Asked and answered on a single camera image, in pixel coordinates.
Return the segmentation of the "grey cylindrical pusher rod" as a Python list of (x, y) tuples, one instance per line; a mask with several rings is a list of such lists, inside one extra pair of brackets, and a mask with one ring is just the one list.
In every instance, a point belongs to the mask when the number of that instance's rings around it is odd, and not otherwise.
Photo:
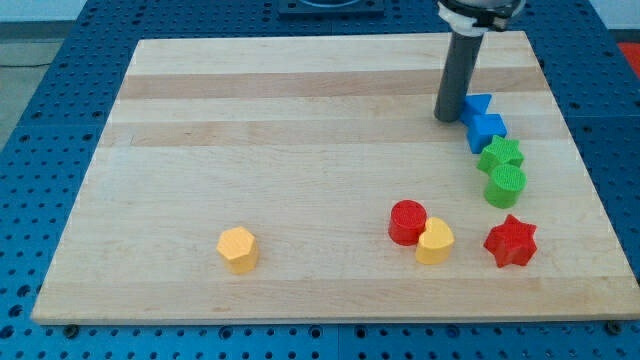
[(460, 119), (482, 41), (483, 35), (452, 33), (434, 108), (437, 120)]

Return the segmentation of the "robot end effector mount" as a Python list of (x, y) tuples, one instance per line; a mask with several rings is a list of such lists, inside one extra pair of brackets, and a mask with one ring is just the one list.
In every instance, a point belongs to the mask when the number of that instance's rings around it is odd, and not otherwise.
[(504, 32), (522, 12), (525, 0), (438, 0), (438, 15), (463, 36)]

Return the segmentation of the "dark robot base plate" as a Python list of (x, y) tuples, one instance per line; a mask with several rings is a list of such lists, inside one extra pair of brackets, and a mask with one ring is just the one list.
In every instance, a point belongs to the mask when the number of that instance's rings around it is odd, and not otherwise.
[(383, 15), (385, 0), (276, 0), (284, 17)]

